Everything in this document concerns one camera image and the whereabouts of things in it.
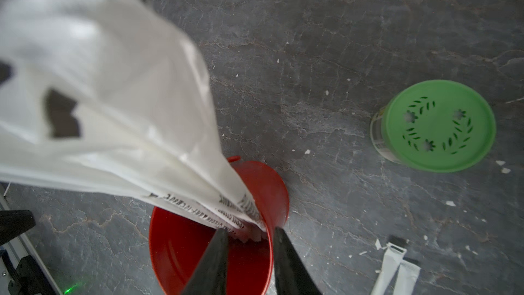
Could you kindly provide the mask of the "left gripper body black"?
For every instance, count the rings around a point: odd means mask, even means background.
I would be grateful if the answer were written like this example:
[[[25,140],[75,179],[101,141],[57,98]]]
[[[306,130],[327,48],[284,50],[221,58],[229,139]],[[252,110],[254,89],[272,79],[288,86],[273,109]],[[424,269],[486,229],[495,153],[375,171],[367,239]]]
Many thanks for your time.
[[[2,210],[0,215],[0,245],[35,227],[36,222],[30,210]]]

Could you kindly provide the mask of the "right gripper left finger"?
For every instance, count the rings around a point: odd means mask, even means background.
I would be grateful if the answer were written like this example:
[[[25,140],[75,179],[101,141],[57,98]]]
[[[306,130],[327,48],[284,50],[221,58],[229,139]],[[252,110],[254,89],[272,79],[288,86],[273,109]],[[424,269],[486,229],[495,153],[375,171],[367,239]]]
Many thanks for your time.
[[[182,294],[225,295],[228,253],[228,233],[225,229],[217,229]]]

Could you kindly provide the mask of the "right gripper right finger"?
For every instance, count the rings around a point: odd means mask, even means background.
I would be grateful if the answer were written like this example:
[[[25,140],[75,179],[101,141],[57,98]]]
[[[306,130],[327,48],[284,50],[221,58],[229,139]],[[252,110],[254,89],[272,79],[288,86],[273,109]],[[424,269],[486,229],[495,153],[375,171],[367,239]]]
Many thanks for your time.
[[[274,231],[273,256],[278,295],[321,295],[282,228]]]

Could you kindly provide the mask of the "bundle of white straws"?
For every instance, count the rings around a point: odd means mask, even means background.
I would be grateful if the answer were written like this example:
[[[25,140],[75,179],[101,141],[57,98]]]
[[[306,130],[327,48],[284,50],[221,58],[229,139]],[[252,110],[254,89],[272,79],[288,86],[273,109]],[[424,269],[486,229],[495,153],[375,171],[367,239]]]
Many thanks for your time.
[[[1,179],[267,232],[222,153],[206,62],[149,0],[1,0]]]

